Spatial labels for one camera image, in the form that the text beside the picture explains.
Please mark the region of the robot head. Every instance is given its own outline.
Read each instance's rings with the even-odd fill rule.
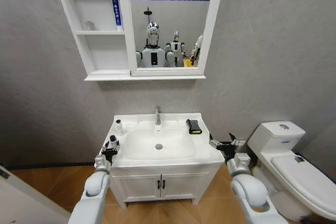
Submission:
[[[159,43],[159,25],[156,22],[150,22],[147,26],[148,43],[150,46],[157,46]]]
[[[174,42],[178,42],[179,41],[179,37],[180,37],[180,32],[179,31],[176,31],[174,33]]]

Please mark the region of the toilet tank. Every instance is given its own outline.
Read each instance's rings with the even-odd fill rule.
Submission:
[[[254,153],[281,153],[294,148],[305,131],[292,122],[262,123],[247,142]]]

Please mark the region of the mirror frame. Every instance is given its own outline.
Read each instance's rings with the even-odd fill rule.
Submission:
[[[124,0],[124,7],[128,10],[130,15],[129,24],[124,24],[129,30],[129,36],[126,36],[126,44],[128,45],[128,60],[132,76],[203,76],[204,69],[206,65],[206,60],[210,50],[211,40],[213,31],[215,28],[217,12],[221,0],[210,0],[209,8],[206,15],[205,29],[203,33],[203,42],[202,49],[200,52],[200,59],[198,60],[197,67],[190,68],[138,68],[137,59],[135,56],[135,41],[134,41],[134,30],[133,30],[133,21],[132,21],[132,10],[131,10],[131,0]]]

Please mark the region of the yellow object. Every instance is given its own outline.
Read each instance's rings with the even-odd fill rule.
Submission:
[[[194,66],[191,66],[191,60],[189,59],[183,60],[183,65],[185,68],[194,67]]]

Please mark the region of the mirror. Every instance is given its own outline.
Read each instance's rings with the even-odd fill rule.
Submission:
[[[138,68],[197,67],[209,0],[130,0]]]

